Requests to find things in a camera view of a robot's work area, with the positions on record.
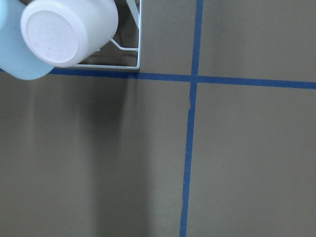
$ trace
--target blue tape line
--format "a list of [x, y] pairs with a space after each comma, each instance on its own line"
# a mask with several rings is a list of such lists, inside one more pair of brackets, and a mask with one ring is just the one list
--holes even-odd
[[202, 31], [202, 17], [203, 17], [203, 0], [197, 0], [195, 29], [194, 29], [194, 42], [193, 42], [193, 55], [192, 55], [192, 69], [191, 69], [192, 81], [191, 81], [191, 86], [190, 86], [191, 107], [188, 112], [186, 156], [185, 156], [183, 191], [182, 191], [183, 206], [182, 206], [182, 213], [181, 213], [181, 220], [180, 220], [180, 237], [187, 236], [187, 228], [188, 228], [192, 148], [193, 148], [194, 122], [195, 122], [195, 113], [196, 113], [196, 101], [197, 101], [197, 86], [198, 86], [197, 78], [198, 78], [201, 31]]
[[253, 85], [284, 87], [297, 89], [316, 89], [316, 82], [290, 81], [290, 80], [270, 80], [270, 79], [246, 79], [246, 78], [222, 78], [222, 77], [198, 77], [198, 82], [213, 84], [231, 84], [231, 85]]
[[68, 68], [55, 68], [53, 69], [53, 71], [50, 72], [50, 74], [85, 76], [85, 77], [122, 78], [122, 79], [183, 81], [183, 82], [191, 82], [192, 80], [191, 76], [189, 75], [117, 72], [117, 71], [102, 71], [102, 70], [68, 69]]
[[202, 32], [202, 18], [203, 18], [203, 0], [197, 0], [196, 6], [196, 23], [194, 28], [194, 43], [193, 43], [193, 56], [192, 56], [192, 76], [198, 75], [199, 64], [199, 51], [201, 44]]
[[291, 80], [272, 80], [272, 79], [225, 78], [225, 77], [208, 77], [208, 76], [193, 77], [189, 75], [133, 73], [133, 72], [66, 69], [66, 68], [55, 68], [52, 72], [50, 72], [50, 74], [86, 76], [86, 77], [120, 78], [120, 79], [179, 81], [179, 82], [192, 82], [193, 80], [196, 79], [198, 83], [253, 85], [253, 86], [283, 87], [283, 88], [296, 88], [296, 89], [316, 89], [316, 82], [294, 81], [294, 80], [291, 81]]
[[197, 85], [198, 83], [196, 81], [193, 81], [190, 86], [191, 107], [188, 112], [186, 156], [185, 156], [183, 191], [182, 191], [183, 207], [182, 207], [181, 222], [180, 222], [180, 237], [187, 236], [193, 135], [194, 135], [194, 122], [195, 122], [196, 101], [197, 101]]

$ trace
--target plastic cup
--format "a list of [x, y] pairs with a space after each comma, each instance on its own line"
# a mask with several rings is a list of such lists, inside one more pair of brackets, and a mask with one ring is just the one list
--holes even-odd
[[19, 79], [37, 79], [53, 66], [37, 58], [25, 44], [20, 19], [25, 9], [19, 0], [0, 0], [0, 68]]
[[114, 0], [35, 0], [23, 13], [21, 30], [38, 58], [70, 67], [108, 43], [118, 22]]

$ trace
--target gray surface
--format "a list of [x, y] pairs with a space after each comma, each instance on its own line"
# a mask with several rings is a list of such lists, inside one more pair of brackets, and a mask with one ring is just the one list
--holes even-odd
[[191, 74], [195, 0], [144, 0], [141, 72]]
[[205, 0], [202, 76], [316, 81], [316, 1]]
[[316, 233], [314, 90], [199, 84], [188, 237]]
[[0, 236], [178, 236], [188, 83], [0, 73]]

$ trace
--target light blue cup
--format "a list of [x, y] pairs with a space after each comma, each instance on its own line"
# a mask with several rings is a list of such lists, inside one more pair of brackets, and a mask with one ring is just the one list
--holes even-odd
[[23, 40], [20, 20], [25, 7], [19, 0], [0, 0], [0, 68], [30, 80], [46, 75], [54, 66], [37, 58]]

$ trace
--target floor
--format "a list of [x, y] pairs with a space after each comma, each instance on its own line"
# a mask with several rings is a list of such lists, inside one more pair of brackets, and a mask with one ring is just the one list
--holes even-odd
[[139, 72], [0, 72], [1, 236], [312, 236], [315, 10], [144, 0]]

